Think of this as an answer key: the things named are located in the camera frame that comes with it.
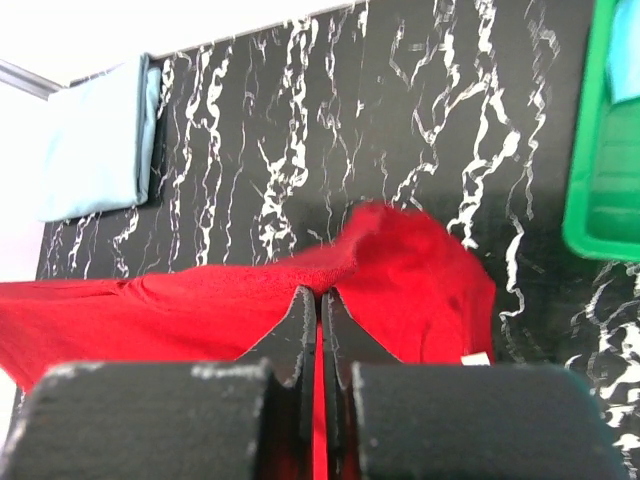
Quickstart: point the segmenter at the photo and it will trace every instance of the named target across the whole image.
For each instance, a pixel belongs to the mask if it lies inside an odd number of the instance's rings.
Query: green plastic bin
[[[607,54],[616,0],[597,0],[563,232],[589,258],[640,262],[640,100],[611,105]]]

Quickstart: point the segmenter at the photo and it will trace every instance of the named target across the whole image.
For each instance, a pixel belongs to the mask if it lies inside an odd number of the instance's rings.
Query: marble pattern
[[[261,265],[354,205],[438,218],[498,286],[496,353],[584,374],[640,465],[640,267],[561,237],[584,0],[371,0],[158,60],[148,205],[50,224],[39,278]]]

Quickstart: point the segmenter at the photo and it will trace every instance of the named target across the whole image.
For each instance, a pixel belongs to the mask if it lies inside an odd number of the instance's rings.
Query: red cloth
[[[493,357],[495,287],[475,257],[424,213],[365,204],[335,244],[264,267],[0,284],[0,364],[29,391],[68,361],[234,360],[285,315],[298,285],[317,295],[335,285],[353,318],[404,362]],[[319,468],[326,444],[316,379]]]
[[[322,326],[318,325],[316,345],[322,345]],[[324,400],[324,351],[316,349],[315,375],[313,376],[313,438],[311,440],[313,480],[329,478],[329,455],[327,452],[327,415]]]

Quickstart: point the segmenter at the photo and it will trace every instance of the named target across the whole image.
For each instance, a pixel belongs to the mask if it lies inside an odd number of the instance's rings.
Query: white label
[[[491,365],[489,361],[489,356],[485,353],[474,353],[473,355],[467,355],[466,357],[462,357],[463,365]]]

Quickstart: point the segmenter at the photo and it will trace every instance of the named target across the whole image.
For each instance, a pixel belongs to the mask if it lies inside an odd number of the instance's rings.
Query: light blue towel
[[[40,220],[147,201],[159,97],[160,71],[147,55],[49,97]]]
[[[640,0],[618,3],[611,33],[609,77],[613,103],[640,98]]]

